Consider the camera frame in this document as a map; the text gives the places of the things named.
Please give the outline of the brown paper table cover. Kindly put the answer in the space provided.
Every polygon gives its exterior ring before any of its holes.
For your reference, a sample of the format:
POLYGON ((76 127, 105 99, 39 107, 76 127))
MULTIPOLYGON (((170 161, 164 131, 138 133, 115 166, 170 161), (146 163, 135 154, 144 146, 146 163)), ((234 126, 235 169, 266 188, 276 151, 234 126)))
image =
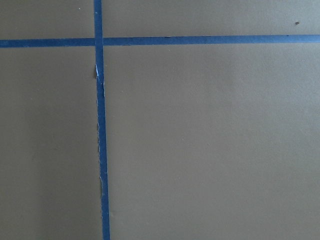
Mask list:
POLYGON ((317 240, 317 0, 3 0, 3 240, 317 240))

